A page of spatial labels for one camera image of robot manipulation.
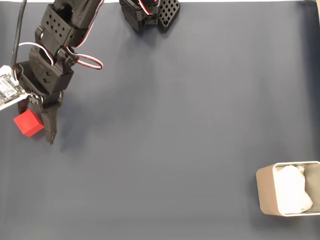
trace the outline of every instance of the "red block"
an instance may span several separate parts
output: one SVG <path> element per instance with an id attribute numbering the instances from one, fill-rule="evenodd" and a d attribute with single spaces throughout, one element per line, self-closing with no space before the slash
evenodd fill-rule
<path id="1" fill-rule="evenodd" d="M 21 132 L 28 137 L 32 137 L 45 128 L 38 116 L 30 109 L 13 120 Z"/>

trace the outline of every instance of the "black servo bracket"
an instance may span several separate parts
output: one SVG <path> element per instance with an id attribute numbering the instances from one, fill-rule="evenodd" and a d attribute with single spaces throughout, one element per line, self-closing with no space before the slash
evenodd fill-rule
<path id="1" fill-rule="evenodd" d="M 141 1 L 151 14 L 144 11 L 139 0 L 119 0 L 125 20 L 137 32 L 141 32 L 146 25 L 158 25 L 162 31 L 168 31 L 180 11 L 178 0 Z"/>

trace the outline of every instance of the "white cloth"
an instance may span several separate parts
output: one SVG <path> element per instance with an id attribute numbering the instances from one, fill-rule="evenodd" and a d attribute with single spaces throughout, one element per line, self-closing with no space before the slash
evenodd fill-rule
<path id="1" fill-rule="evenodd" d="M 305 190 L 304 172 L 304 166 L 275 168 L 275 191 L 278 209 L 282 214 L 300 214 L 311 209 L 313 202 Z"/>

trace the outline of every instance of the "black cable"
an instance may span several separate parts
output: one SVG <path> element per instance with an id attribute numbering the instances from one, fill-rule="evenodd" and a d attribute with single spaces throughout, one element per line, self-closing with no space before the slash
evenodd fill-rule
<path id="1" fill-rule="evenodd" d="M 21 7 L 20 7 L 18 22 L 16 24 L 14 48 L 13 48 L 12 59 L 11 59 L 11 68 L 12 68 L 13 71 L 15 70 L 16 63 L 17 63 L 18 47 L 19 47 L 19 41 L 20 41 L 22 19 L 24 17 L 26 4 L 27 4 L 27 0 L 23 0 L 22 4 L 21 4 Z"/>

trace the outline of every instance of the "table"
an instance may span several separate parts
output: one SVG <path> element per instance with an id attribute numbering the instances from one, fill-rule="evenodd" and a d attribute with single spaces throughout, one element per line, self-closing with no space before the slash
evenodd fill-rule
<path id="1" fill-rule="evenodd" d="M 21 42 L 47 4 L 27 5 Z M 19 3 L 0 3 L 0 65 Z M 314 2 L 182 3 L 136 34 L 105 4 L 77 52 L 53 146 L 0 112 L 2 240 L 318 240 L 320 218 L 262 214 L 255 173 L 318 154 Z M 19 49 L 28 59 L 29 47 Z"/>

